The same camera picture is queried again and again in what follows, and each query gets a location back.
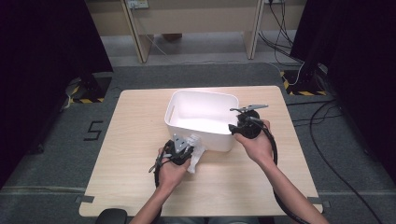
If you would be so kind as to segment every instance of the person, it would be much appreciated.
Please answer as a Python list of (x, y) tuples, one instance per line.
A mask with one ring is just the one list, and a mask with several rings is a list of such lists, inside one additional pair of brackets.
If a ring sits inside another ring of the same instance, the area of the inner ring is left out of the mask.
[[(263, 120), (264, 125), (270, 131), (270, 122)], [(247, 155), (255, 161), (267, 176), (274, 188), (275, 193), (286, 207), (297, 217), (309, 223), (329, 223), (327, 219), (310, 203), (305, 196), (289, 181), (289, 179), (279, 170), (273, 161), (273, 151), (270, 140), (262, 131), (256, 138), (248, 139), (240, 133), (234, 135), (245, 148)], [(180, 184), (184, 174), (186, 174), (191, 160), (178, 166), (172, 162), (167, 162), (160, 170), (160, 185), (148, 199), (146, 204), (139, 210), (130, 224), (151, 223), (160, 212), (165, 201), (172, 194), (174, 189)], [(189, 221), (179, 221), (175, 223), (193, 223), (193, 218)], [(218, 223), (258, 223), (256, 220), (245, 221), (236, 220)]]

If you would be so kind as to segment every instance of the light wood tabletop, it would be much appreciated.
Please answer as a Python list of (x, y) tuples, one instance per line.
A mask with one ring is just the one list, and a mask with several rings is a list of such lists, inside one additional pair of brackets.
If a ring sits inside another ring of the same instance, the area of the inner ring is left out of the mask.
[[(110, 121), (79, 212), (97, 217), (107, 208), (134, 216), (155, 190), (153, 173), (158, 149), (171, 139), (164, 115), (172, 94), (180, 89), (123, 91)], [(318, 197), (312, 176), (281, 91), (275, 86), (193, 88), (234, 95), (240, 106), (258, 109), (271, 121), (278, 166), (306, 197)], [(322, 211), (322, 206), (315, 207)], [(228, 152), (206, 151), (163, 206), (165, 217), (283, 216), (270, 183), (237, 142)]]

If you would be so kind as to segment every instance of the desk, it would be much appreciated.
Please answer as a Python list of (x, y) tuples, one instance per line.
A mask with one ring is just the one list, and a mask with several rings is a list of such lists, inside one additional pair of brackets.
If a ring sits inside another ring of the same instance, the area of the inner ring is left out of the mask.
[[(318, 197), (296, 132), (278, 87), (221, 87), (194, 89), (229, 93), (240, 106), (268, 104), (259, 109), (271, 120), (278, 148), (279, 168), (307, 197)], [(121, 208), (134, 216), (155, 190), (153, 173), (158, 148), (170, 135), (163, 120), (177, 89), (123, 91), (108, 127), (85, 192), (92, 203), (81, 203), (84, 217), (107, 208)], [(186, 174), (163, 206), (163, 216), (281, 216), (272, 187), (260, 167), (235, 143), (229, 152), (206, 151), (196, 174)]]
[(243, 32), (247, 57), (253, 57), (262, 0), (150, 0), (148, 9), (136, 10), (121, 2), (141, 63), (147, 61), (156, 34)]

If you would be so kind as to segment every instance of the black base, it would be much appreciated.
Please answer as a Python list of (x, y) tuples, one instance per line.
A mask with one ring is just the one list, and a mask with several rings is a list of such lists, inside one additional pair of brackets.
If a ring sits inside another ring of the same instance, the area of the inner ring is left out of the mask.
[(314, 78), (302, 78), (298, 70), (283, 71), (286, 92), (291, 95), (326, 95), (321, 84)]
[(71, 96), (74, 103), (88, 104), (104, 101), (111, 77), (96, 77), (95, 79), (98, 83), (97, 87), (87, 87), (82, 81), (78, 83)]

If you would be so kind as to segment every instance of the white plastic bin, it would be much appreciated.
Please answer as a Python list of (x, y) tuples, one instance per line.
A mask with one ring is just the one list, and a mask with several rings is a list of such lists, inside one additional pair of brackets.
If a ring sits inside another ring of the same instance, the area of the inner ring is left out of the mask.
[(230, 94), (206, 91), (176, 91), (169, 102), (165, 123), (170, 136), (201, 139), (207, 150), (229, 151), (234, 139), (228, 124), (236, 125), (238, 99)]

